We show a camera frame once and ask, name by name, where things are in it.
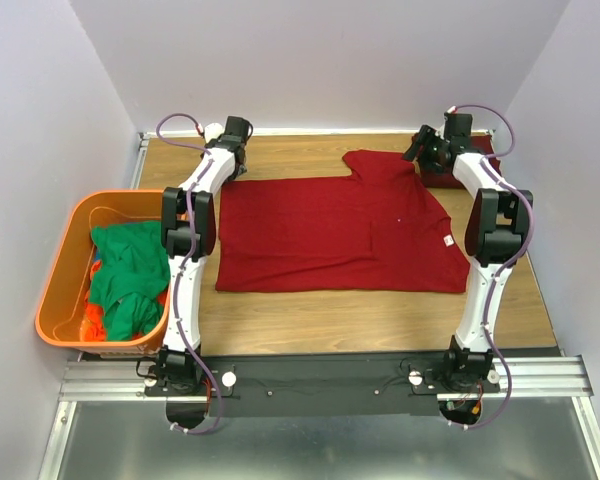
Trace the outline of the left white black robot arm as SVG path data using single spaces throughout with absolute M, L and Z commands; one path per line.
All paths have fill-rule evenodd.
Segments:
M 191 121 L 202 145 L 177 142 L 162 135 L 170 120 Z M 216 244 L 215 197 L 226 183 L 246 172 L 246 145 L 253 134 L 250 121 L 229 116 L 223 125 L 205 127 L 191 115 L 171 114 L 156 127 L 159 140 L 200 153 L 200 162 L 177 187 L 167 187 L 161 201 L 161 243 L 170 269 L 167 326 L 156 374 L 181 395 L 200 385 L 221 393 L 217 380 L 199 353 L 201 284 L 208 257 Z

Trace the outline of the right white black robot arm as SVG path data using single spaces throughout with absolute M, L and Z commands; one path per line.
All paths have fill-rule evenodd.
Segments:
M 534 232 L 533 195 L 507 182 L 491 164 L 493 154 L 471 144 L 473 117 L 465 106 L 444 113 L 444 125 L 420 128 L 403 158 L 426 173 L 449 173 L 473 199 L 465 230 L 470 257 L 463 317 L 431 379 L 460 392 L 487 380 L 501 354 L 494 341 L 501 298 Z

